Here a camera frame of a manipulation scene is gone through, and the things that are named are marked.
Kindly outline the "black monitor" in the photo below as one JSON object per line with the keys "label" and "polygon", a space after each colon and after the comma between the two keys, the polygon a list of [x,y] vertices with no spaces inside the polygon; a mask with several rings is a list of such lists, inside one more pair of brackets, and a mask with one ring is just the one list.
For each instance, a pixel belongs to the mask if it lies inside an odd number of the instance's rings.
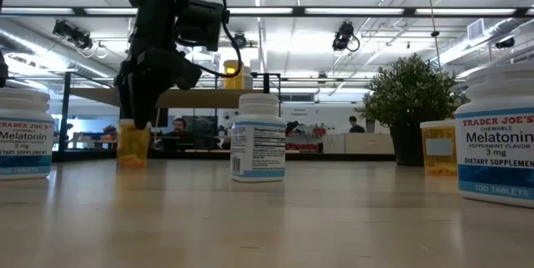
{"label": "black monitor", "polygon": [[166,108],[156,108],[151,111],[150,123],[153,127],[165,128],[168,126],[169,110]]}

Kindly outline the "wooden shelf black frame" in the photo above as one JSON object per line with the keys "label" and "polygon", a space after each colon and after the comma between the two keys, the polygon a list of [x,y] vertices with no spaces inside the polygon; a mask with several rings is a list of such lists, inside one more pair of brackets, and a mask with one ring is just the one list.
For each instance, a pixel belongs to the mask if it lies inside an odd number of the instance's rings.
{"label": "wooden shelf black frame", "polygon": [[[59,150],[54,153],[53,159],[57,162],[111,159],[115,156],[113,151],[68,151],[64,141],[66,135],[66,118],[68,116],[69,98],[78,96],[107,105],[117,106],[118,97],[115,90],[103,83],[101,88],[75,88],[72,86],[74,74],[67,72],[63,79],[62,122],[60,126]],[[167,109],[233,109],[239,106],[239,97],[252,94],[253,89],[191,89],[179,90],[172,88],[163,93],[158,102],[159,108]],[[227,160],[226,151],[209,152],[164,152],[151,149],[148,151],[149,159],[199,159],[199,160]]]}

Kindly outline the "red storage bins rack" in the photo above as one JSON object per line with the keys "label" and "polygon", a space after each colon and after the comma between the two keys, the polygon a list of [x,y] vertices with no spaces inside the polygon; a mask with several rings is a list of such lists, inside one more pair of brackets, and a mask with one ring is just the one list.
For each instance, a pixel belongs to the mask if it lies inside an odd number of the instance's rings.
{"label": "red storage bins rack", "polygon": [[286,136],[286,149],[299,153],[319,153],[326,129],[299,124]]}

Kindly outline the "white cabinet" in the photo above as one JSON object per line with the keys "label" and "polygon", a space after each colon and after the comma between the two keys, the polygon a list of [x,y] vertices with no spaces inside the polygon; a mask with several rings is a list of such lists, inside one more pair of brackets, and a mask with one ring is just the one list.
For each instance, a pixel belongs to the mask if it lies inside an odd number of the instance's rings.
{"label": "white cabinet", "polygon": [[395,153],[388,134],[329,134],[322,138],[325,154],[388,154]]}

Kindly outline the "white air vent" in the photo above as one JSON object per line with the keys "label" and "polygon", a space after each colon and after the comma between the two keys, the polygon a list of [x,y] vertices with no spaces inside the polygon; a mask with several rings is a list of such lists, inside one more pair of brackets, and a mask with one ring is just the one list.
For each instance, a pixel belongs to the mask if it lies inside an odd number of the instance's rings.
{"label": "white air vent", "polygon": [[483,37],[485,32],[485,22],[483,18],[477,19],[475,22],[469,24],[467,27],[467,37],[469,40],[475,40]]}

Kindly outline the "green potted plant black pot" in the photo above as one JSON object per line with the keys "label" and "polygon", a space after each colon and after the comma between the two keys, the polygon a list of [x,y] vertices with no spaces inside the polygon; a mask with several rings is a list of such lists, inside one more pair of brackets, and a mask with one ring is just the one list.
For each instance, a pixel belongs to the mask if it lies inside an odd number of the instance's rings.
{"label": "green potted plant black pot", "polygon": [[449,119],[466,102],[455,85],[454,74],[414,53],[378,69],[358,112],[389,129],[398,165],[422,166],[420,124]]}

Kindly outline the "black aluminium table frame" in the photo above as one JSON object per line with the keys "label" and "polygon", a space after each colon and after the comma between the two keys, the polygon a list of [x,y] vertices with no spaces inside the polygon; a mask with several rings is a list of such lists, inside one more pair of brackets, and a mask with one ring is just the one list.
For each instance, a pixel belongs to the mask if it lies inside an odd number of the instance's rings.
{"label": "black aluminium table frame", "polygon": [[[70,150],[53,151],[53,162],[89,161],[96,159],[115,159],[113,150]],[[227,150],[216,152],[200,150],[199,152],[165,152],[151,149],[149,159],[193,159],[193,160],[227,160],[230,153]],[[393,154],[300,154],[287,153],[285,158],[291,161],[393,161]]]}

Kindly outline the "black overhead rig beam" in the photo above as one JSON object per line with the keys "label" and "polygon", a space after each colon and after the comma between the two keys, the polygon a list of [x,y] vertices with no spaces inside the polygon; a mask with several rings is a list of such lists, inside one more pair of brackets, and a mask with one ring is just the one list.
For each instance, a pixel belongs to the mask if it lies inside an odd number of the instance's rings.
{"label": "black overhead rig beam", "polygon": [[[0,8],[2,17],[129,18],[135,8]],[[393,8],[393,7],[234,7],[232,16],[248,18],[534,18],[529,8]]]}

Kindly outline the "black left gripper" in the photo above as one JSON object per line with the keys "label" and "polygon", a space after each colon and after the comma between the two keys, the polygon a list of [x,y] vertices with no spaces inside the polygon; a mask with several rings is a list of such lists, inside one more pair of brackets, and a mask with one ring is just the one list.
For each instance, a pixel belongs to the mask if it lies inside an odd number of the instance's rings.
{"label": "black left gripper", "polygon": [[176,49],[170,13],[139,8],[129,42],[128,57],[121,63],[114,87],[120,118],[131,116],[135,128],[144,129],[159,98],[159,89],[192,89],[201,69]]}

